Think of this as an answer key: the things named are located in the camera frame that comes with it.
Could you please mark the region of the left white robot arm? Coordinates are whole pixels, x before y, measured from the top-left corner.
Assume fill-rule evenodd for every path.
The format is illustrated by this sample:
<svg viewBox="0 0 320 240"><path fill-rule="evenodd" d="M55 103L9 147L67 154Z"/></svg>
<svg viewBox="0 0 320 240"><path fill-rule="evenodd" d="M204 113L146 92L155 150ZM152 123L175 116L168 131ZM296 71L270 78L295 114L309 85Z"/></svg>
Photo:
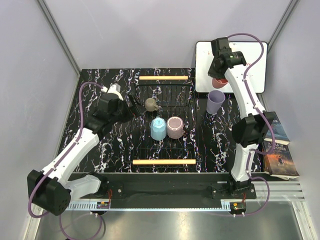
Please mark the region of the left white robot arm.
<svg viewBox="0 0 320 240"><path fill-rule="evenodd" d="M79 129L68 146L41 171L32 170L27 176L29 203L47 213L61 215L71 201L89 194L103 198L108 193L109 181L99 173L70 181L76 166L99 144L116 123L126 123L140 117L146 108L129 95L131 106L116 92L104 93L94 112L88 115L85 125Z"/></svg>

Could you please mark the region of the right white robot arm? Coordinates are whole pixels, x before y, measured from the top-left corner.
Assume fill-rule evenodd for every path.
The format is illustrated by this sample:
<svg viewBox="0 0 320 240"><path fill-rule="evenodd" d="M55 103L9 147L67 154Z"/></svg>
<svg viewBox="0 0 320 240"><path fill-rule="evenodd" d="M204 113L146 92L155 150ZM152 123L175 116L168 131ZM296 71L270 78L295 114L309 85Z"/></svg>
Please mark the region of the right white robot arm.
<svg viewBox="0 0 320 240"><path fill-rule="evenodd" d="M274 115L265 110L247 79L248 71L258 61L247 65L244 54L241 51L233 51L227 37L212 40L211 49L213 60L208 75L216 80L228 82L240 112L240 121L231 130L232 138L236 142L236 152L224 192L232 198L242 198L251 191L251 165L254 154L267 132L272 130Z"/></svg>

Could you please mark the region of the lavender plastic cup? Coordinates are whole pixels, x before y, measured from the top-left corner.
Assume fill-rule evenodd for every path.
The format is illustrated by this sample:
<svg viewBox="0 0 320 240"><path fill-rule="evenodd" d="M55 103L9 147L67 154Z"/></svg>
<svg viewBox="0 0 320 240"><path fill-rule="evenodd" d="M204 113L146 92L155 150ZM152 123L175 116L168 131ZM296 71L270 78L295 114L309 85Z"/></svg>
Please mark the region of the lavender plastic cup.
<svg viewBox="0 0 320 240"><path fill-rule="evenodd" d="M215 115L223 102L225 101L225 94L219 90L212 90L208 93L206 111L210 115Z"/></svg>

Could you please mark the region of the taupe ceramic mug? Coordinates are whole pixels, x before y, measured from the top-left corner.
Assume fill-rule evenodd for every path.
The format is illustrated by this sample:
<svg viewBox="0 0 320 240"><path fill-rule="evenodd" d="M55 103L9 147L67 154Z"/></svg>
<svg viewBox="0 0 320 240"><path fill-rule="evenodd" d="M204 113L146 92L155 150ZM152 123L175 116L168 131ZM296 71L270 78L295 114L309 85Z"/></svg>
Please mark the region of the taupe ceramic mug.
<svg viewBox="0 0 320 240"><path fill-rule="evenodd" d="M158 111L159 106L154 98L147 98L144 103L144 107L148 112Z"/></svg>

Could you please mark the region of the pink plastic cup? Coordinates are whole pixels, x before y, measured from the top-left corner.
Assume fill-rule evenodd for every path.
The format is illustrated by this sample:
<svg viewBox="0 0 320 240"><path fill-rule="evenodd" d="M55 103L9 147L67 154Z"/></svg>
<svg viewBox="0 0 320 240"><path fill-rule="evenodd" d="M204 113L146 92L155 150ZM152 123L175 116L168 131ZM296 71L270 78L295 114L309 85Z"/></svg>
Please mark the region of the pink plastic cup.
<svg viewBox="0 0 320 240"><path fill-rule="evenodd" d="M212 78L211 83L215 89L221 89L225 85L227 85L229 82L225 78Z"/></svg>

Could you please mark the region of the black wire dish rack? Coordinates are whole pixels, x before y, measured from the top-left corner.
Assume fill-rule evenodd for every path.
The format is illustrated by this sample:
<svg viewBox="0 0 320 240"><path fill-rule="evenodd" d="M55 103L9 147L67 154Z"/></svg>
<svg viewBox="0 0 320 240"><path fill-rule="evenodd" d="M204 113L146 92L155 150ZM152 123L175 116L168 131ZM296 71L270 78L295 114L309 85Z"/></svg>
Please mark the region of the black wire dish rack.
<svg viewBox="0 0 320 240"><path fill-rule="evenodd" d="M133 97L147 110L129 124L126 163L137 172L199 172L202 160L192 83L140 83Z"/></svg>

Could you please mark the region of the light blue faceted mug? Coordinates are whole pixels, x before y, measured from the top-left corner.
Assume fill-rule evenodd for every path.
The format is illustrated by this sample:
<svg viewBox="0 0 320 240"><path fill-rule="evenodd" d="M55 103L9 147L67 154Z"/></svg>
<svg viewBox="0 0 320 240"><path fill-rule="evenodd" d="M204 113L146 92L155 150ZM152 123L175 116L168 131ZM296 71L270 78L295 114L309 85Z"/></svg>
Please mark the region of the light blue faceted mug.
<svg viewBox="0 0 320 240"><path fill-rule="evenodd" d="M161 117L156 117L150 124L150 136L155 141L162 141L167 135L166 121Z"/></svg>

